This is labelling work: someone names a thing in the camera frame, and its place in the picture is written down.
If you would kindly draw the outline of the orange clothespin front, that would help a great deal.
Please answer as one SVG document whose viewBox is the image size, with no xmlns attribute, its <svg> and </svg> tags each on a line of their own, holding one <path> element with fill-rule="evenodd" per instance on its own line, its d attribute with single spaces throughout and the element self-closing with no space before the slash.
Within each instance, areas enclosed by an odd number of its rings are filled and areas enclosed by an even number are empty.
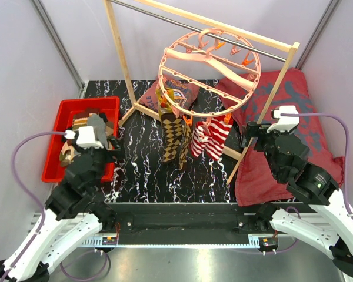
<svg viewBox="0 0 353 282">
<path fill-rule="evenodd" d="M 231 123 L 231 113 L 227 113 L 225 116 L 224 116 L 224 123 L 226 125 L 230 124 Z"/>
</svg>

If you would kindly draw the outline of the pink round clip hanger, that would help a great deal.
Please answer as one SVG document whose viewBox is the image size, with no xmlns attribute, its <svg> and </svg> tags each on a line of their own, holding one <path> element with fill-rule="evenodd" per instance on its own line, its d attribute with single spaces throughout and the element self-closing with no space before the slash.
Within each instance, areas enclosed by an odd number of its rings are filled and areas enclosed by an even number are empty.
<svg viewBox="0 0 353 282">
<path fill-rule="evenodd" d="M 164 49 L 158 68 L 159 87 L 165 96 L 165 88 L 168 88 L 165 77 L 169 75 L 214 93 L 222 100 L 231 103 L 226 110 L 202 113 L 183 109 L 175 100 L 172 101 L 166 96 L 171 105 L 178 108 L 180 112 L 203 118 L 226 115 L 239 109 L 250 100 L 261 77 L 261 61 L 257 53 L 211 38 L 207 36 L 209 32 L 252 47 L 247 39 L 217 28 L 204 29 L 201 33 L 189 32 Z M 227 90 L 217 89 L 203 81 L 222 78 L 228 79 L 239 87 L 241 93 L 231 94 Z"/>
</svg>

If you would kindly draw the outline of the brown yellow argyle sock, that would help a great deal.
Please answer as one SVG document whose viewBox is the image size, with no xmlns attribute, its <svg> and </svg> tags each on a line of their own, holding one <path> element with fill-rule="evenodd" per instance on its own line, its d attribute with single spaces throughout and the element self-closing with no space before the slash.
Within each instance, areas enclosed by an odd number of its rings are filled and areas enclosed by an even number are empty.
<svg viewBox="0 0 353 282">
<path fill-rule="evenodd" d="M 182 119 L 177 118 L 172 112 L 161 116 L 161 126 L 165 138 L 162 162 L 168 163 L 175 159 L 181 142 L 183 128 Z"/>
</svg>

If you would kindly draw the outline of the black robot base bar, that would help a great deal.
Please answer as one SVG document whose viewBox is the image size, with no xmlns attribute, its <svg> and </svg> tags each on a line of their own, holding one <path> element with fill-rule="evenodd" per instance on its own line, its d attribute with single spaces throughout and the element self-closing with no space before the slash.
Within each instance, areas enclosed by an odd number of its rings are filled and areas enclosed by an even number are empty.
<svg viewBox="0 0 353 282">
<path fill-rule="evenodd" d="M 198 237 L 224 233 L 273 233 L 262 206 L 239 207 L 233 203 L 94 203 L 87 208 L 104 222 L 103 231 L 118 230 L 131 237 Z"/>
</svg>

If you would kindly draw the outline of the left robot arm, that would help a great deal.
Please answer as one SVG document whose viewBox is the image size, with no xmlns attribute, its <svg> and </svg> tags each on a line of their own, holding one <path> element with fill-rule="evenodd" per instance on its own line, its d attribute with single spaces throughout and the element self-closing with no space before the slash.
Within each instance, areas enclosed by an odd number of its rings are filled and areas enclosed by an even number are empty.
<svg viewBox="0 0 353 282">
<path fill-rule="evenodd" d="M 99 198 L 106 164 L 125 157 L 121 139 L 111 136 L 109 142 L 112 150 L 82 150 L 65 169 L 33 229 L 13 255 L 0 261 L 1 281 L 48 281 L 88 237 L 119 230 L 116 212 Z"/>
</svg>

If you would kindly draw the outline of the red white striped sock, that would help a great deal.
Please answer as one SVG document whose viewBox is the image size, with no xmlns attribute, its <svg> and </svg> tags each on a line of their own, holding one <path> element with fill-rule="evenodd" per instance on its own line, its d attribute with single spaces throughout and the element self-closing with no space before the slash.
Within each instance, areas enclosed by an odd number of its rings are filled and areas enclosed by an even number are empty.
<svg viewBox="0 0 353 282">
<path fill-rule="evenodd" d="M 210 142 L 212 135 L 204 122 L 197 122 L 191 138 L 191 155 L 198 157 Z"/>
<path fill-rule="evenodd" d="M 208 125 L 212 138 L 205 150 L 209 157 L 214 160 L 218 160 L 223 154 L 224 144 L 233 125 L 232 118 L 231 123 L 226 125 L 224 116 L 213 117 Z"/>
</svg>

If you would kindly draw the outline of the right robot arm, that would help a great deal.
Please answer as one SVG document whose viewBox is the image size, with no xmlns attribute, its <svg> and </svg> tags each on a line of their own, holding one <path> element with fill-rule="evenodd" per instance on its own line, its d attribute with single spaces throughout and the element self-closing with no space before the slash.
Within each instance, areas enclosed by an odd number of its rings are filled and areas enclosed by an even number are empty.
<svg viewBox="0 0 353 282">
<path fill-rule="evenodd" d="M 339 270 L 353 278 L 353 208 L 344 201 L 344 193 L 335 179 L 308 161 L 309 147 L 294 135 L 296 127 L 296 123 L 249 122 L 241 146 L 247 147 L 251 138 L 256 138 L 254 149 L 264 153 L 273 178 L 320 214 L 331 229 L 314 226 L 273 204 L 262 205 L 250 225 L 263 233 L 274 229 L 294 236 L 324 253 Z"/>
</svg>

